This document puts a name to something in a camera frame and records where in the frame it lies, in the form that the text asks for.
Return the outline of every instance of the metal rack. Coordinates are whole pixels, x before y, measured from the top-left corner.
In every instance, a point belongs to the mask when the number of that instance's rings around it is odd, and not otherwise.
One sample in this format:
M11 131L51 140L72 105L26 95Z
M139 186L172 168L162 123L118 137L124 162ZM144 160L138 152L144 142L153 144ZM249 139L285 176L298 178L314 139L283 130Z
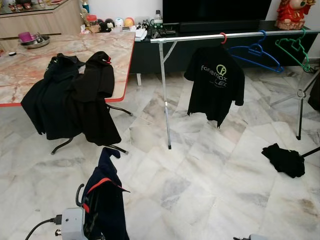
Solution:
M311 30L308 29L305 31L306 34L318 34L320 33L320 29ZM267 31L267 36L283 36L283 35L292 35L292 34L303 34L301 30L279 30L279 31ZM262 32L245 32L245 33L230 33L226 34L228 39L230 38L246 38L246 37L263 37L264 34ZM224 39L225 36L221 34L215 35L199 35L199 36L182 36L182 37L168 37L168 38L156 38L151 39L150 42L152 44L159 44L159 55L160 55L160 65L161 65L161 77L162 77L162 88L163 88L163 100L164 100L164 112L165 112L165 120L166 120L166 130L167 130L167 140L168 140L168 148L171 149L171 137L170 137L170 124L169 124L169 116L168 116L168 102L167 102L167 89L166 89L166 76L165 76L165 62L169 58L170 54L174 50L176 44L178 42L183 41L196 41L196 40L209 40L209 39ZM164 44L173 42L171 48L168 53L164 56Z

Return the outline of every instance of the television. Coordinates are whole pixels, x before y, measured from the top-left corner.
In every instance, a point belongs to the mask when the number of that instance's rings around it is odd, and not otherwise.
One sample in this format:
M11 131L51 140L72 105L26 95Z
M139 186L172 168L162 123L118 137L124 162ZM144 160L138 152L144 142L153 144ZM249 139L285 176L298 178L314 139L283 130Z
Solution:
M184 32L249 29L266 19L271 1L162 0L163 23L180 24Z

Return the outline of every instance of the cable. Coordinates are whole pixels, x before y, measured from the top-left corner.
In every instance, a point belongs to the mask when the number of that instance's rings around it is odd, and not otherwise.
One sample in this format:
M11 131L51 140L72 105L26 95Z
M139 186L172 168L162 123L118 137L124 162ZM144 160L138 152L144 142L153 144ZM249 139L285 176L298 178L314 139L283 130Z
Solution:
M28 240L31 236L31 234L34 233L34 231L39 227L41 226L42 224L45 224L45 223L55 223L56 225L60 225L61 224L61 221L62 221L62 215L59 214L57 215L56 217L54 218L50 218L48 220L45 220L45 221L42 221L40 223L38 223L34 228L32 228L32 230L29 232L28 236L26 236L25 240Z

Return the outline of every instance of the sleeve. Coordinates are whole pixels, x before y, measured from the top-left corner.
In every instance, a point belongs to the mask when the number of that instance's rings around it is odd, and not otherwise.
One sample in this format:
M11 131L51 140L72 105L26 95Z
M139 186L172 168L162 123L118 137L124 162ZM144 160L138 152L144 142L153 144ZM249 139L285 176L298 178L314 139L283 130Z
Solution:
M236 84L236 90L235 90L235 105L242 106L244 104L244 96L245 96L245 74L244 71L241 69L241 72L239 72L239 78L237 79L238 84Z
M194 52L192 55L192 58L189 62L188 68L186 69L186 72L184 73L184 77L189 81L194 81L196 78L196 72L197 72L197 63L198 63L198 50Z

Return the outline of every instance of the marble tabletop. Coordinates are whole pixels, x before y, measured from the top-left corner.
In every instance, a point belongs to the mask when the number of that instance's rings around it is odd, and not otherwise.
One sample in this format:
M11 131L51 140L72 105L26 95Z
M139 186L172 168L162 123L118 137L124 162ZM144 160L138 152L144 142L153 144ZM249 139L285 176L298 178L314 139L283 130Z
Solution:
M53 35L48 45L35 49L18 45L16 55L0 57L0 107L20 106L30 88L43 79L51 58L58 53L77 56L86 62L98 51L104 51L111 57L114 71L113 95L105 101L120 102L125 97L134 41L134 32L109 32Z

